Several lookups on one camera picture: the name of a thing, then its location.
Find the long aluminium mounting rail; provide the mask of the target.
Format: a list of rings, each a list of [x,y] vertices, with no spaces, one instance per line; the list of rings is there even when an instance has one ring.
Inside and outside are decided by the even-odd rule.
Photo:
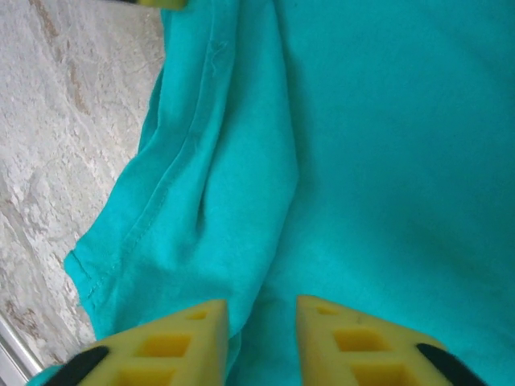
[[[34,353],[0,314],[0,386],[24,386],[42,370]]]

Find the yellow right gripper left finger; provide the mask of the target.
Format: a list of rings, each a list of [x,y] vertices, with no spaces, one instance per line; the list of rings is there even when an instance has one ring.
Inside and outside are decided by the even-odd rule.
[[[225,386],[228,344],[226,301],[211,300],[94,343],[54,386]]]

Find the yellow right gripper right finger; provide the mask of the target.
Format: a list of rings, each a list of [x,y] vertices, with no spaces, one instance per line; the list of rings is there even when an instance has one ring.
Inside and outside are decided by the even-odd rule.
[[[302,386],[479,386],[438,340],[315,296],[296,301]]]

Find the teal t-shirt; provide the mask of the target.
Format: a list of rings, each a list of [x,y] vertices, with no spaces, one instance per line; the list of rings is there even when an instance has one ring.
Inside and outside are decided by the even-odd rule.
[[[98,339],[211,298],[229,386],[298,386],[295,299],[515,386],[515,0],[189,0],[68,254]]]

